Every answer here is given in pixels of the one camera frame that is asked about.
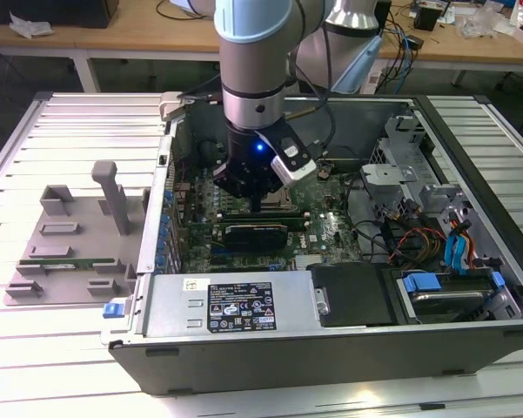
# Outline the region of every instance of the warning label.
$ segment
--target warning label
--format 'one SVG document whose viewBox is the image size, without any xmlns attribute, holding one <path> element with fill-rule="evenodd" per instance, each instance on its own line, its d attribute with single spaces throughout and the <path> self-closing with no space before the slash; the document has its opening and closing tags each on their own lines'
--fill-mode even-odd
<svg viewBox="0 0 523 418">
<path fill-rule="evenodd" d="M 209 285 L 207 328 L 212 333 L 277 329 L 271 283 Z"/>
</svg>

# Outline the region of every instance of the blue latch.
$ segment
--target blue latch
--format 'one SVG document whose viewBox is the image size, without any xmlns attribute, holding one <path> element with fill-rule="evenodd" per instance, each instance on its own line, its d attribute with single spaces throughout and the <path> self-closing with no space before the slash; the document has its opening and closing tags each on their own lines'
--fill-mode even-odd
<svg viewBox="0 0 523 418">
<path fill-rule="evenodd" d="M 111 320 L 112 318 L 124 317 L 124 303 L 106 303 L 103 308 L 103 318 Z"/>
<path fill-rule="evenodd" d="M 408 293 L 441 290 L 441 284 L 435 273 L 412 273 L 403 280 Z"/>
<path fill-rule="evenodd" d="M 491 275 L 491 278 L 493 279 L 493 283 L 495 283 L 495 286 L 500 289 L 505 285 L 505 279 L 503 279 L 503 276 L 499 272 L 493 272 Z"/>
</svg>

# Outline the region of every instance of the floor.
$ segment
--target floor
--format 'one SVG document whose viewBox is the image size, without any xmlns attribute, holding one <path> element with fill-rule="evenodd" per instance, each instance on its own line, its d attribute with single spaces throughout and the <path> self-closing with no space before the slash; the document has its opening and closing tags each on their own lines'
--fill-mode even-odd
<svg viewBox="0 0 523 418">
<path fill-rule="evenodd" d="M 10 62 L 8 64 L 5 58 L 0 58 L 0 150 L 23 116 L 34 92 L 82 90 L 68 59 L 14 57 Z M 156 61 L 157 77 L 150 79 L 145 61 L 97 59 L 94 64 L 104 92 L 187 90 L 218 70 L 212 63 Z M 502 91 L 496 90 L 495 85 L 503 78 L 503 73 L 471 71 L 459 87 L 451 85 L 452 75 L 453 71 L 414 69 L 401 93 L 485 95 L 515 127 L 520 128 L 523 122 L 523 74 L 507 79 Z M 394 85 L 389 84 L 381 92 L 392 93 Z"/>
</svg>

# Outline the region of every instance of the blue cable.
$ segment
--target blue cable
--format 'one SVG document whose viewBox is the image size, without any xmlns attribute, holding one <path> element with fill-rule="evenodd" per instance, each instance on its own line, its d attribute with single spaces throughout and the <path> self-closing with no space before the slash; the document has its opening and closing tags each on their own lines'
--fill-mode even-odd
<svg viewBox="0 0 523 418">
<path fill-rule="evenodd" d="M 404 59 L 404 69 L 402 70 L 402 78 L 400 79 L 399 83 L 397 84 L 396 88 L 394 89 L 394 93 L 393 94 L 398 94 L 400 89 L 402 88 L 402 85 L 404 84 L 405 80 L 406 80 L 406 76 L 408 75 L 408 69 L 410 68 L 410 47 L 408 45 L 408 39 L 406 38 L 406 34 L 404 33 L 404 31 L 402 30 L 391 30 L 391 29 L 386 29 L 387 32 L 391 32 L 391 33 L 396 33 L 397 35 L 401 35 L 402 36 L 402 40 L 404 42 L 404 46 L 405 46 L 405 50 L 406 50 L 406 54 L 405 54 L 405 59 Z"/>
</svg>

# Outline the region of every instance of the green circuit board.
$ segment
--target green circuit board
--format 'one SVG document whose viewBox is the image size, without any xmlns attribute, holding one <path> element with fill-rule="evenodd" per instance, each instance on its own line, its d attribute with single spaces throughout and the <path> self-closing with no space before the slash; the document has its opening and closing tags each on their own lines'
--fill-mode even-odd
<svg viewBox="0 0 523 418">
<path fill-rule="evenodd" d="M 182 273 L 297 270 L 302 269 L 297 262 L 303 265 L 307 260 L 359 261 L 358 242 L 350 234 L 342 208 L 344 190 L 339 176 L 320 181 L 313 175 L 290 190 L 269 195 L 261 214 L 248 219 L 247 200 L 219 189 L 206 171 L 187 173 L 184 181 L 174 185 L 186 237 Z M 225 228 L 244 223 L 286 225 L 285 248 L 268 253 L 229 251 Z"/>
</svg>

